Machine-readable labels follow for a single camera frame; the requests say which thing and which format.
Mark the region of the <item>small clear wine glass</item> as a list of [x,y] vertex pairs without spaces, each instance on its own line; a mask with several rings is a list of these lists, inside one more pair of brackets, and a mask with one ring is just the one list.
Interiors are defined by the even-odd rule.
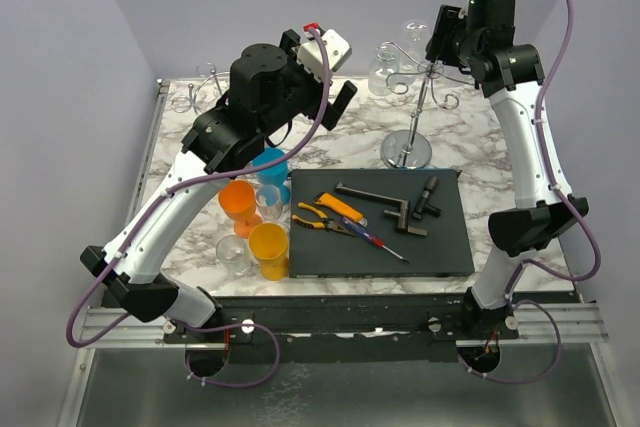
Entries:
[[256,205],[264,221],[279,220],[284,210],[279,188],[274,185],[261,186],[256,191]]

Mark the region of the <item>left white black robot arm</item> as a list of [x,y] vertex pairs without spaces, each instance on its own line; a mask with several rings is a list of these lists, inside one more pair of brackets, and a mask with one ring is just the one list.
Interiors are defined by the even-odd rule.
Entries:
[[335,30],[314,25],[277,45],[253,44],[229,72],[216,105],[196,117],[160,186],[124,230],[105,246],[88,246],[81,263],[128,314],[141,322],[161,316],[187,324],[201,342],[222,327],[213,298],[166,278],[161,266],[203,207],[265,147],[266,139],[299,114],[333,129],[357,92],[346,83],[330,101],[332,75],[352,53]]

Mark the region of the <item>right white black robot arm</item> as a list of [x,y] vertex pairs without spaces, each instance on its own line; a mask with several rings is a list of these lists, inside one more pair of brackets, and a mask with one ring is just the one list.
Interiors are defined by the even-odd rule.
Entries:
[[441,6],[426,58],[467,71],[497,116],[512,165],[513,208],[490,215],[493,246],[461,307],[460,326],[480,339],[510,315],[507,295],[532,259],[585,215],[588,201],[571,191],[549,134],[546,112],[536,105],[545,74],[538,50],[517,45],[516,0],[469,0]]

